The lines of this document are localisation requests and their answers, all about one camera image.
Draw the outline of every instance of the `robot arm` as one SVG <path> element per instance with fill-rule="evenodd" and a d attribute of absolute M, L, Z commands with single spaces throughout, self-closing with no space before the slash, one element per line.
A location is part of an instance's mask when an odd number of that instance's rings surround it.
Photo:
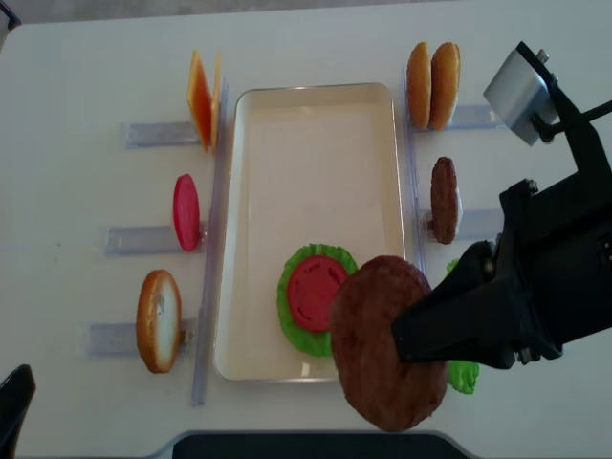
<path fill-rule="evenodd" d="M 516 360 L 558 358 L 564 343 L 612 327 L 612 171 L 589 122 L 612 103 L 582 114 L 547 58 L 521 42 L 485 98 L 529 145 L 564 132 L 578 172 L 540 192 L 523 180 L 500 194 L 504 228 L 495 247 L 473 244 L 431 294 L 394 320 L 402 361 L 507 369 Z"/>

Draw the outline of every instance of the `cheese slice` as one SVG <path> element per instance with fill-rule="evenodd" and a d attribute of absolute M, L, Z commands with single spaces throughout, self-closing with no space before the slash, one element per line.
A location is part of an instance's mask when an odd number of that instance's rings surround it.
<path fill-rule="evenodd" d="M 217 132 L 219 130 L 219 92 L 221 91 L 221 52 L 217 51 L 217 62 L 214 69 L 214 89 L 210 103 L 210 131 L 212 136 L 212 154 L 217 151 Z"/>
<path fill-rule="evenodd" d="M 191 110 L 191 116 L 198 129 L 204 151 L 208 152 L 212 137 L 212 104 L 207 77 L 204 73 L 204 64 L 202 63 L 198 50 L 193 50 L 193 56 L 191 57 L 189 84 L 187 85 L 187 105 L 189 105 L 189 109 Z"/>

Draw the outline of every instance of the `white tray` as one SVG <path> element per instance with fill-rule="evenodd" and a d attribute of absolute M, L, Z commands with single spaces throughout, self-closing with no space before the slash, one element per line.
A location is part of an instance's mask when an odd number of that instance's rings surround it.
<path fill-rule="evenodd" d="M 358 265 L 404 256 L 393 101 L 377 83 L 249 91 L 236 106 L 214 364 L 229 380 L 325 381 L 278 322 L 284 263 L 309 243 Z"/>

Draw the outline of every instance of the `red tomato slice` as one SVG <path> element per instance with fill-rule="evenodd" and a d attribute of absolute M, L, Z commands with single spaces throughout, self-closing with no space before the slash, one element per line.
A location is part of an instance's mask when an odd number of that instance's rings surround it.
<path fill-rule="evenodd" d="M 334 258 L 314 255 L 302 261 L 289 278 L 287 300 L 295 322 L 311 332 L 329 330 L 329 307 L 348 277 Z"/>
<path fill-rule="evenodd" d="M 194 251 L 202 239 L 200 234 L 200 202 L 193 179 L 182 175 L 174 186 L 174 229 L 184 251 Z"/>

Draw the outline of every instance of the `white table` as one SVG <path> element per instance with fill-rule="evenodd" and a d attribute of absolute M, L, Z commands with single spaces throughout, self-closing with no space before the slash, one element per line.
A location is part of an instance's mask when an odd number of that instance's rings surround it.
<path fill-rule="evenodd" d="M 371 430 L 336 383 L 235 383 L 210 374 L 207 404 L 194 408 L 192 359 L 153 376 L 138 360 L 78 354 L 78 323 L 133 321 L 152 269 L 174 273 L 185 316 L 199 307 L 202 255 L 109 260 L 98 243 L 101 226 L 169 224 L 174 182 L 185 172 L 208 212 L 213 161 L 200 148 L 126 151 L 120 142 L 122 121 L 188 119 L 193 48 L 209 73 L 222 50 L 233 101 L 257 87 L 378 81 L 399 102 L 413 46 L 452 40 L 462 49 L 460 103 L 482 103 L 522 39 L 550 53 L 564 90 L 588 109 L 612 98 L 610 17 L 607 1 L 530 0 L 18 29 L 0 55 L 0 375 L 27 362 L 38 383 L 18 453 L 144 456 L 189 432 Z M 596 126 L 610 149 L 611 120 Z M 570 352 L 586 357 L 568 363 L 483 369 L 474 396 L 449 391 L 415 431 L 438 431 L 481 456 L 609 456 L 611 340 L 603 333 L 574 344 Z"/>

